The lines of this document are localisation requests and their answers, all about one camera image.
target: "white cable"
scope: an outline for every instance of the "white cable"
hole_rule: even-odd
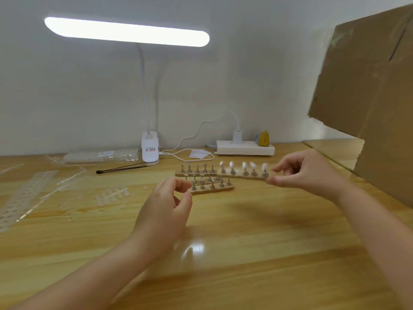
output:
[[[223,117],[227,112],[234,114],[235,118],[237,119],[237,130],[240,130],[240,121],[238,120],[237,115],[236,115],[234,112],[232,112],[232,111],[225,111],[225,112],[224,112],[223,114],[221,114],[221,116],[220,116],[219,118],[217,118],[217,119],[211,119],[211,120],[202,121],[201,124],[199,125],[198,131],[196,132],[195,135],[190,136],[190,137],[187,137],[187,138],[183,138],[175,148],[169,149],[169,150],[164,150],[163,152],[173,151],[173,150],[177,149],[177,148],[179,147],[179,145],[181,144],[181,142],[183,142],[184,140],[186,140],[186,139],[191,139],[191,138],[196,137],[196,136],[198,135],[198,133],[199,133],[199,130],[201,129],[202,124],[204,124],[204,123],[210,123],[210,122],[215,122],[215,121],[219,120],[221,117]]]
[[[212,153],[209,153],[209,155],[212,156],[212,159],[183,160],[180,157],[176,156],[176,154],[178,154],[179,152],[185,151],[185,150],[196,150],[196,149],[187,148],[187,149],[179,150],[178,152],[174,152],[174,153],[165,152],[165,151],[171,151],[171,150],[165,150],[163,152],[160,152],[159,155],[172,155],[173,157],[175,157],[178,160],[181,160],[183,162],[211,161],[211,160],[215,159],[215,156]]]
[[[148,102],[146,100],[146,91],[145,91],[145,57],[143,56],[143,51],[140,45],[136,43],[136,46],[139,52],[139,60],[140,60],[140,76],[142,77],[143,101],[145,102],[145,111],[146,111],[146,130],[147,130],[147,136],[151,137],[151,129],[149,126]]]

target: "white wall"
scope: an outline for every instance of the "white wall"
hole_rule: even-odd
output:
[[[136,48],[70,39],[48,15],[203,29],[204,48],[144,45],[152,129],[174,147],[231,109],[245,139],[345,137],[307,117],[333,27],[413,0],[0,0],[0,155],[136,146]],[[231,116],[183,146],[230,139]]]

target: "forearm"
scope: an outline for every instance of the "forearm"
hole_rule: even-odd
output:
[[[337,202],[405,309],[413,309],[413,231],[359,188]]]
[[[13,310],[104,309],[149,263],[140,248],[127,239]]]

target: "cardboard box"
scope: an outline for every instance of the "cardboard box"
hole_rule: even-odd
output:
[[[413,4],[336,27],[309,116],[364,139],[354,172],[413,207]]]

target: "human hand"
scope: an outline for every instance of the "human hand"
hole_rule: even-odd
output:
[[[136,219],[132,238],[143,247],[151,262],[168,250],[182,234],[192,207],[191,183],[176,177],[160,182],[151,192]],[[184,192],[181,200],[174,192]]]
[[[286,155],[272,170],[284,171],[284,176],[268,177],[268,184],[301,188],[334,203],[342,192],[352,187],[315,149]]]

